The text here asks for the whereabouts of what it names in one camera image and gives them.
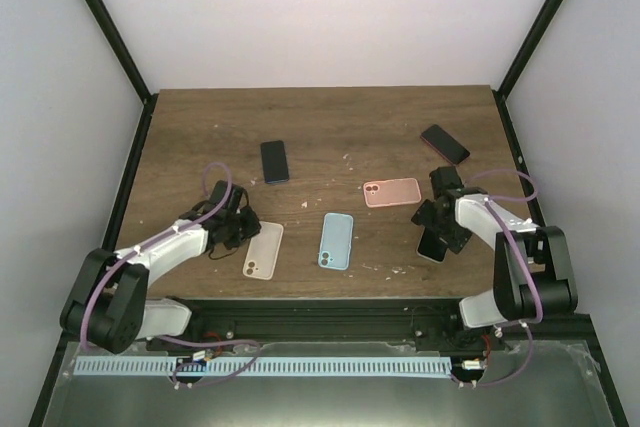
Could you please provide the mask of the white phone black screen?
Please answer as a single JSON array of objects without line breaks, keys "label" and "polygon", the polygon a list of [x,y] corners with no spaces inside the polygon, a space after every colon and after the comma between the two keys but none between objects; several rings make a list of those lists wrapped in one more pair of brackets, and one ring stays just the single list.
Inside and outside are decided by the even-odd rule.
[{"label": "white phone black screen", "polygon": [[425,229],[417,246],[417,254],[434,263],[442,263],[446,257],[447,245],[433,232]]}]

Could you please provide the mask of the beige phone case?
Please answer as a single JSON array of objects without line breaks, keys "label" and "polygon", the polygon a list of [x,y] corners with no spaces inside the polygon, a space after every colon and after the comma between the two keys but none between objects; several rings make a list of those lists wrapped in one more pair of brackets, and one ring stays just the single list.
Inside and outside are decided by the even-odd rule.
[{"label": "beige phone case", "polygon": [[275,272],[284,226],[271,222],[261,222],[260,226],[260,232],[249,243],[243,275],[269,281]]}]

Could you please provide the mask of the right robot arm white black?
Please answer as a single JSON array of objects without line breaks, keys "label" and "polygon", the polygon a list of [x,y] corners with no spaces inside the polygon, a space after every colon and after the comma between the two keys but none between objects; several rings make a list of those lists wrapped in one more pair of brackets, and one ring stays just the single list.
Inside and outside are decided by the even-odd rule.
[{"label": "right robot arm white black", "polygon": [[522,219],[479,187],[465,184],[454,167],[429,175],[433,198],[412,217],[423,229],[418,253],[441,262],[460,253],[476,236],[494,252],[492,287],[459,302],[460,315],[444,325],[447,343],[458,350],[472,346],[480,328],[506,327],[521,321],[573,313],[578,292],[564,232]]}]

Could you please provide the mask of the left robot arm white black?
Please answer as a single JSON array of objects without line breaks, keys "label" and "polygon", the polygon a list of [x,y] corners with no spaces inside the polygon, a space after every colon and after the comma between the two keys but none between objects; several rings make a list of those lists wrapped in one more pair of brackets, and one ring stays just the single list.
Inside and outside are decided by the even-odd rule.
[{"label": "left robot arm white black", "polygon": [[181,350],[196,349],[203,324],[182,301],[149,300],[148,288],[186,261],[231,251],[262,230],[248,192],[226,181],[162,232],[129,248],[92,250],[85,257],[59,317],[64,332],[112,354],[141,339],[169,336]]}]

